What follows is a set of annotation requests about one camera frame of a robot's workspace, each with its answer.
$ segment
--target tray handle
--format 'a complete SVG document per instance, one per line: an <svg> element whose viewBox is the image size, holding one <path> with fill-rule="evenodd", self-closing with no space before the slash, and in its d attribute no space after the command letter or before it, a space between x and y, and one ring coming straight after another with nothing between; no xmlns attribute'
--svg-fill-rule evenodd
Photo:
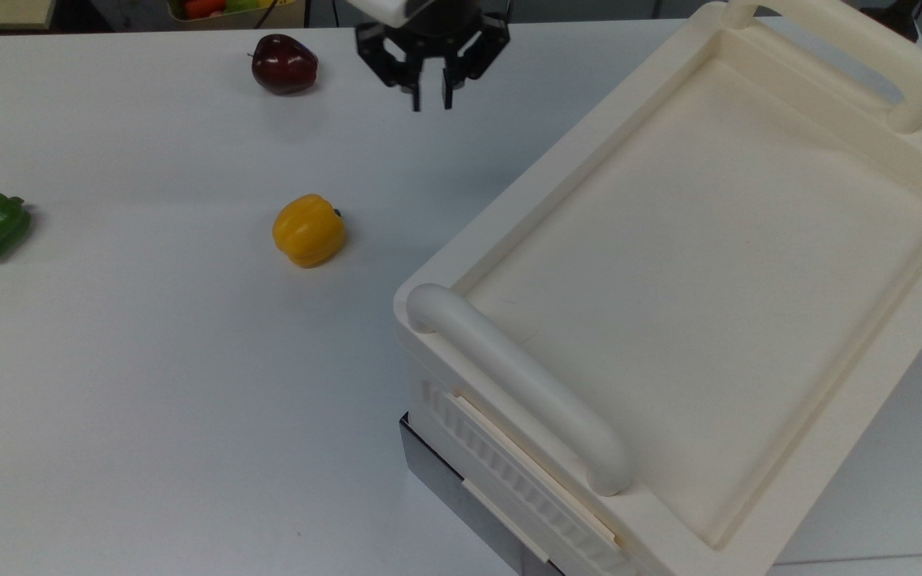
<svg viewBox="0 0 922 576"><path fill-rule="evenodd" d="M416 286L407 295L407 324L439 333L566 442L585 462L593 492L612 496L630 484L632 466L617 431L468 300L440 285Z"/></svg>
<svg viewBox="0 0 922 576"><path fill-rule="evenodd" d="M742 30L758 6L771 8L896 84L903 101L888 112L888 127L911 134L922 127L922 49L841 0L728 0L721 22Z"/></svg>

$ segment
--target table surface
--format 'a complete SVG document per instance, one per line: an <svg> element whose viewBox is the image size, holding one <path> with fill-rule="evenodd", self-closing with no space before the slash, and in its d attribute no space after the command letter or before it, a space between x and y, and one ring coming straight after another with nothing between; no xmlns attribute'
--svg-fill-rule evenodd
<svg viewBox="0 0 922 576"><path fill-rule="evenodd" d="M421 114L351 30L293 33L293 98L253 30L0 37L0 191L35 214L0 263L0 575L508 574L407 471L391 298L677 25L515 26ZM349 230L312 270L270 237L306 193ZM780 561L903 554L922 354Z"/></svg>
<svg viewBox="0 0 922 576"><path fill-rule="evenodd" d="M0 30L48 30L55 0L0 0Z"/></svg>

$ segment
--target yellow bell pepper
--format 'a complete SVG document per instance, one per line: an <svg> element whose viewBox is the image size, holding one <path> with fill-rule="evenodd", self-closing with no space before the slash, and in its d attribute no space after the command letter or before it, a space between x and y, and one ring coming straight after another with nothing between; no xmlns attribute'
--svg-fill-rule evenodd
<svg viewBox="0 0 922 576"><path fill-rule="evenodd" d="M305 194L279 211L272 223L275 247L297 266L321 265L347 239L340 211L318 194Z"/></svg>

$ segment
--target white plastic container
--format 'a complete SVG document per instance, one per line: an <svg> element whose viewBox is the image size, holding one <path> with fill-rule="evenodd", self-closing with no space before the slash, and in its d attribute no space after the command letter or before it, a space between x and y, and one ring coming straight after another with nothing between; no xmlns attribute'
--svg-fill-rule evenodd
<svg viewBox="0 0 922 576"><path fill-rule="evenodd" d="M395 296L411 424L567 576L768 571L922 347L922 50L702 7Z"/></svg>

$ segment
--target red apple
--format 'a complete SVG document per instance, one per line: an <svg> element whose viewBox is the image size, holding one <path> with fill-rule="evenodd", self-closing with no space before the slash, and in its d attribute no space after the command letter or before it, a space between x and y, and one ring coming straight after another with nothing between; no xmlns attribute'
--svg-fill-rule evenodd
<svg viewBox="0 0 922 576"><path fill-rule="evenodd" d="M304 44L283 34L259 40L252 54L251 73L272 94L293 94L315 84L319 59Z"/></svg>

